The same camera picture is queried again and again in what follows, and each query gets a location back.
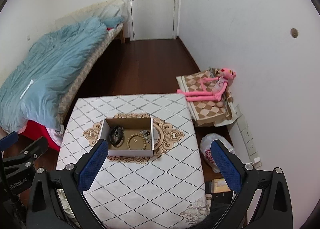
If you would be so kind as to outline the white door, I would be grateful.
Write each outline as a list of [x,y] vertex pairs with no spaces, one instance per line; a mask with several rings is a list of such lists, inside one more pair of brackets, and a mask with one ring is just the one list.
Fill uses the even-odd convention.
[[180,0],[127,0],[133,41],[176,39]]

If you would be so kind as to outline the white diamond pattern tablecloth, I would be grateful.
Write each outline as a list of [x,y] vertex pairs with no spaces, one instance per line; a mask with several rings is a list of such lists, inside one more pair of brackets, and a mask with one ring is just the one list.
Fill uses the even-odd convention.
[[105,118],[151,117],[154,157],[108,157],[84,196],[106,228],[188,228],[210,212],[187,102],[179,94],[78,99],[57,169],[87,153]]

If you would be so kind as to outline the red blanket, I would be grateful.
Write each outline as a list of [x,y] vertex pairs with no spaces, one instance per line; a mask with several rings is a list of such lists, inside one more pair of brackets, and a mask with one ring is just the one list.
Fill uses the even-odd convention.
[[21,135],[28,137],[35,141],[40,137],[45,137],[48,141],[48,147],[59,152],[62,145],[63,135],[54,129],[46,128],[35,121],[29,120],[23,130],[20,131]]

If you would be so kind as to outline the yellow tissue box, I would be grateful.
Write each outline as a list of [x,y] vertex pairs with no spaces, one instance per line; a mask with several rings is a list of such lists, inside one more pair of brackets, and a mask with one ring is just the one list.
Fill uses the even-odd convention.
[[212,193],[225,193],[230,191],[231,189],[228,187],[224,178],[214,179],[212,181]]

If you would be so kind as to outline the white plastic bag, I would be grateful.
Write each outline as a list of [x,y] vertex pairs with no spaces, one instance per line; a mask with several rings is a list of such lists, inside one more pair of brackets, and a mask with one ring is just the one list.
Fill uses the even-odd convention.
[[221,135],[211,133],[205,135],[200,142],[200,151],[205,161],[210,165],[214,173],[220,173],[216,160],[220,158],[221,148],[214,141],[221,141],[224,147],[232,154],[235,154],[234,147]]

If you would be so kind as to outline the brown checkered folded blanket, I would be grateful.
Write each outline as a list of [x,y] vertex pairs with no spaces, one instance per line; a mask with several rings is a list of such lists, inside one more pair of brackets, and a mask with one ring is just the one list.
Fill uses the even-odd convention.
[[[183,76],[176,77],[179,89],[187,87],[182,81]],[[191,117],[197,126],[225,126],[230,125],[237,120],[235,107],[233,105],[233,97],[230,86],[223,93],[220,102],[213,101],[197,101],[187,102]]]

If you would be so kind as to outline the silver sparkly jewelry piece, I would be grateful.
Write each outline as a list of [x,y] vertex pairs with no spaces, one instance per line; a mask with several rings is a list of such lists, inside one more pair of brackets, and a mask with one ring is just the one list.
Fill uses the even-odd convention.
[[150,144],[151,141],[151,132],[148,130],[142,130],[140,131],[140,134],[144,137],[144,140],[147,144]]

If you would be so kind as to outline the white cardboard box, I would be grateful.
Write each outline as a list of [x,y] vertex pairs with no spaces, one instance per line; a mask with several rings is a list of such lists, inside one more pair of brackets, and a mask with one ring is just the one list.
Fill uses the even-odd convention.
[[[120,147],[112,146],[108,139],[110,130],[117,125],[124,128],[124,141]],[[142,130],[151,132],[150,144],[147,144],[140,134]],[[153,134],[153,118],[151,117],[106,118],[102,121],[98,138],[107,141],[109,157],[153,157],[155,149]]]

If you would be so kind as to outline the pink panther plush toy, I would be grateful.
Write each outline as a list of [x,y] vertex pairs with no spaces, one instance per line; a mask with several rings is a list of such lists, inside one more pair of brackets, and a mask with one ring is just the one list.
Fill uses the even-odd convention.
[[228,68],[208,69],[204,72],[183,76],[187,87],[178,89],[177,94],[185,96],[187,102],[213,101],[220,102],[227,87],[233,83],[236,71]]

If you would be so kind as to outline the white wall power strip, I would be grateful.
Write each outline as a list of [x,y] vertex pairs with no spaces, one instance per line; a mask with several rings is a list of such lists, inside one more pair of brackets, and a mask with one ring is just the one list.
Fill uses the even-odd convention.
[[[241,137],[244,141],[246,151],[249,157],[249,163],[253,163],[253,159],[256,157],[260,157],[259,153],[255,147],[255,143],[253,140],[253,135],[249,129],[248,123],[246,121],[246,118],[244,114],[241,111],[240,105],[236,105],[235,107],[235,113],[236,116],[238,117],[236,120],[236,124],[238,126],[238,129],[241,133]],[[258,168],[262,165],[261,161],[255,165],[253,165],[255,168]]]

